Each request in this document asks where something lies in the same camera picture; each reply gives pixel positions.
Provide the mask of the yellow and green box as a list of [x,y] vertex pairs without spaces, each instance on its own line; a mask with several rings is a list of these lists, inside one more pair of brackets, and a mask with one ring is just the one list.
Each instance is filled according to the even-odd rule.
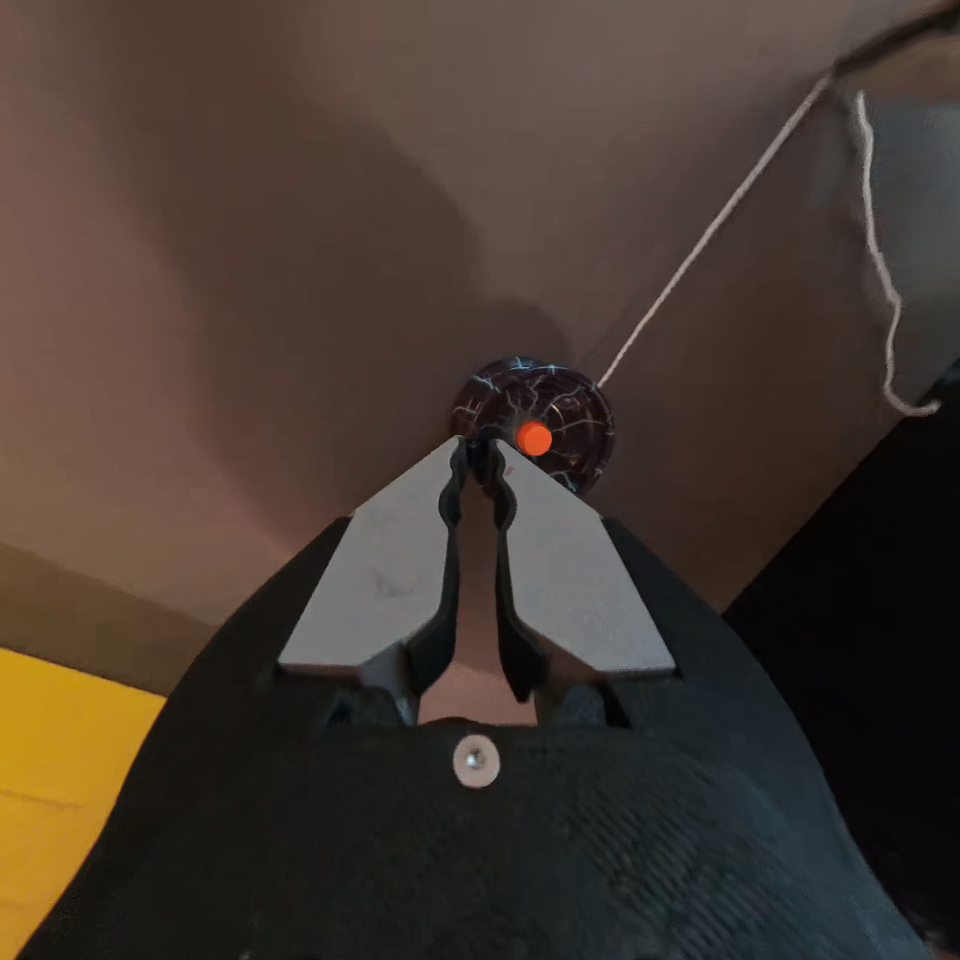
[[165,704],[1,651],[1,957],[15,958],[84,863]]

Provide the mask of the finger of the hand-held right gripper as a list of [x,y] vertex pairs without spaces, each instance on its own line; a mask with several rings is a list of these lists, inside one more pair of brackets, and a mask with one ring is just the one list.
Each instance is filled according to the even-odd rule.
[[828,222],[887,376],[958,360],[958,5],[924,4],[847,54],[829,93]]

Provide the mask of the dark purple crackle yoyo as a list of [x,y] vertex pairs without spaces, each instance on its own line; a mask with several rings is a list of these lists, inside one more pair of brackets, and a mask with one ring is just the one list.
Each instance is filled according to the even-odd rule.
[[454,400],[450,432],[464,438],[467,461],[485,488],[495,441],[582,498],[605,473],[614,451],[612,409],[582,372],[543,360],[509,356],[484,366]]

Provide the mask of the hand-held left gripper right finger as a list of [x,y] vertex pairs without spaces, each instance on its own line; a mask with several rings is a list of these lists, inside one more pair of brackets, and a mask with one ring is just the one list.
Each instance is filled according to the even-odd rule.
[[487,448],[498,651],[510,691],[550,722],[573,688],[676,674],[602,516],[505,440]]

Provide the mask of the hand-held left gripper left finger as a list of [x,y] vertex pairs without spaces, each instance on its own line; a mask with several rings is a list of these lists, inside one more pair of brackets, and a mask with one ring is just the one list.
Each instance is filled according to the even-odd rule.
[[417,725],[455,653],[465,483],[466,441],[455,436],[354,510],[278,666],[383,690]]

